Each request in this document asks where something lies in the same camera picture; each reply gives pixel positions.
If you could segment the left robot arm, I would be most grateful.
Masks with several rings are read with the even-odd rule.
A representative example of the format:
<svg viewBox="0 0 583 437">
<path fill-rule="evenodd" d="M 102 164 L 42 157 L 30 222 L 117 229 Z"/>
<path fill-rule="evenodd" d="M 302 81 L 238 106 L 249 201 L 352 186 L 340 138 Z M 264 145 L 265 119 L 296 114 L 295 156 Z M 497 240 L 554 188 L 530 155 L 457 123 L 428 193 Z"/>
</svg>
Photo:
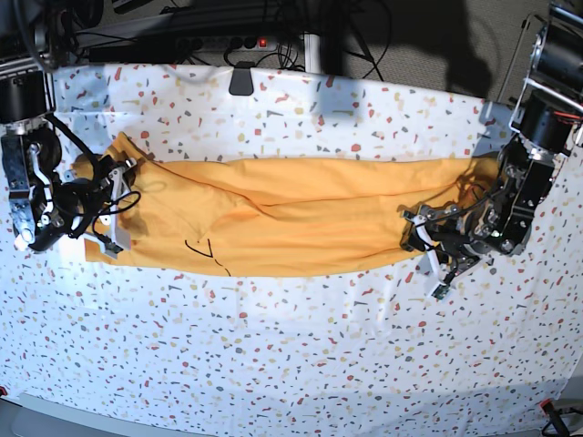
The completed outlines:
<svg viewBox="0 0 583 437">
<path fill-rule="evenodd" d="M 401 246 L 426 254 L 427 293 L 439 300 L 489 252 L 524 251 L 555 158 L 569 156 L 569 135 L 582 133 L 582 14 L 574 5 L 550 4 L 508 125 L 514 135 L 498 154 L 495 183 L 473 205 L 404 213 Z"/>
</svg>

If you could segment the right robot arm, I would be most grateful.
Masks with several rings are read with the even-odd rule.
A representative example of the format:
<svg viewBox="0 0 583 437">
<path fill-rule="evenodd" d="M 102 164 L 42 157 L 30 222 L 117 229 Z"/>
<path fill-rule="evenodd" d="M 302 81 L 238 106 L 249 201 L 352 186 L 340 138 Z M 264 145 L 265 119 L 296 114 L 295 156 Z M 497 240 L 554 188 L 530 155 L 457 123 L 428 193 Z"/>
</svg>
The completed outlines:
<svg viewBox="0 0 583 437">
<path fill-rule="evenodd" d="M 1 4 L 1 161 L 18 249 L 45 252 L 63 237 L 110 258 L 130 248 L 118 215 L 141 199 L 137 162 L 93 153 L 56 117 L 51 82 L 77 53 L 76 28 L 102 11 L 100 1 Z"/>
</svg>

